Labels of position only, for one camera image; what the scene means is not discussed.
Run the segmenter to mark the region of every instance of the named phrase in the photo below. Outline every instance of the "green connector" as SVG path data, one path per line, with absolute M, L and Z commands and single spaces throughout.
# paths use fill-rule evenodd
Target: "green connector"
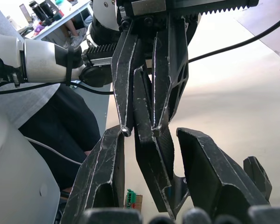
M 128 189 L 126 195 L 126 207 L 128 209 L 134 209 L 135 206 L 136 206 L 136 194 L 131 189 Z

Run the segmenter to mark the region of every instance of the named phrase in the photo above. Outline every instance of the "beige floor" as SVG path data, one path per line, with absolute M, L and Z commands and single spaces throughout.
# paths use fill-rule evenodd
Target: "beige floor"
M 254 35 L 260 34 L 280 20 L 280 0 L 259 0 L 257 7 L 244 10 L 235 18 Z M 261 41 L 270 49 L 280 52 L 280 28 Z
M 231 15 L 203 16 L 189 46 L 189 57 L 251 37 Z M 247 156 L 257 156 L 273 185 L 271 204 L 280 205 L 280 58 L 258 41 L 194 62 L 189 72 L 178 112 L 170 124 L 175 142 L 175 173 L 184 173 L 176 128 L 200 130 L 240 165 Z M 118 116 L 112 96 L 106 126 L 116 124 Z M 159 213 L 136 162 L 133 137 L 125 138 L 125 158 L 126 189 L 143 195 L 146 224 Z M 188 198 L 182 211 L 192 207 Z

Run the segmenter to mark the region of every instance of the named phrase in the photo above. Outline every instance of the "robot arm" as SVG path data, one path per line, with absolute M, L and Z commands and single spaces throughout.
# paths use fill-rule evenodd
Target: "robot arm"
M 82 50 L 73 53 L 71 80 L 79 79 L 85 68 Z M 68 50 L 53 43 L 0 35 L 0 81 L 56 83 L 66 81 Z

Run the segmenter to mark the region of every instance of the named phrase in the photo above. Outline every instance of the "white table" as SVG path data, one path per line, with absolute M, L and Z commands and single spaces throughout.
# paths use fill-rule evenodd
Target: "white table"
M 50 26 L 47 26 L 36 36 L 33 36 L 34 31 L 32 31 L 25 37 L 31 40 L 41 40 L 42 38 L 53 32 L 55 29 L 66 23 L 68 20 L 73 18 L 75 15 L 78 15 L 84 9 L 88 9 L 89 13 L 93 14 L 92 8 L 90 7 L 89 3 L 90 0 L 78 0 L 78 3 L 72 6 L 71 11 L 64 13 L 64 16 L 60 20 L 53 22 Z

